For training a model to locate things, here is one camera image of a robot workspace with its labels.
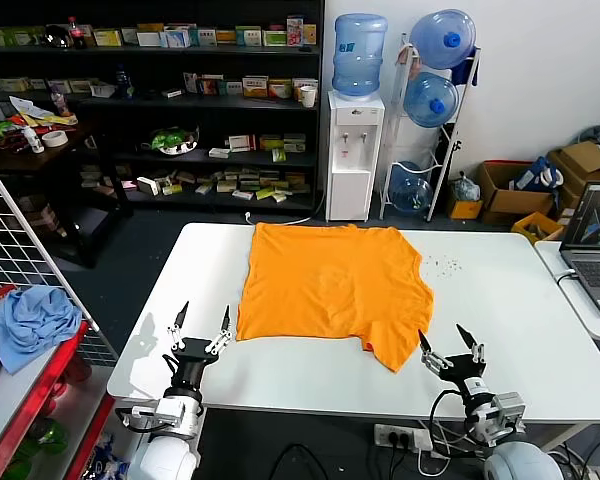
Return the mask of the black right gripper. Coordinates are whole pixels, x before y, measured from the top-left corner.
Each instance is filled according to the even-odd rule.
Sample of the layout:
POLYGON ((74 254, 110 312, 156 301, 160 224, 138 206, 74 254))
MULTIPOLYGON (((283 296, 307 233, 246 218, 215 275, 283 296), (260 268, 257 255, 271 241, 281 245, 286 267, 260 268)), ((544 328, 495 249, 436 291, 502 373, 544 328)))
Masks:
POLYGON ((450 382, 458 388, 465 406, 490 404, 494 394, 487 388, 482 375, 486 369, 485 346, 460 324, 456 328, 469 349, 468 353, 446 357, 451 366, 444 367, 444 358, 429 344, 425 334, 418 330, 421 362, 438 375, 442 381, 450 382))

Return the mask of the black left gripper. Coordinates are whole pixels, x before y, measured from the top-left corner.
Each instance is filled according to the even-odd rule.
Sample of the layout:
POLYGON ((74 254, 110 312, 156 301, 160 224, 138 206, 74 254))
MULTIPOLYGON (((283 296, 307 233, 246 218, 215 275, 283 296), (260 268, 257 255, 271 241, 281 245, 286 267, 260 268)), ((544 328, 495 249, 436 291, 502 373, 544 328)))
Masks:
POLYGON ((171 395, 201 399, 200 385, 204 369, 219 359, 219 354, 230 341, 230 306, 225 308, 219 334, 212 340, 182 337, 182 327, 189 302, 177 313, 174 322, 167 326, 171 336, 171 350, 176 370, 171 378, 171 395))

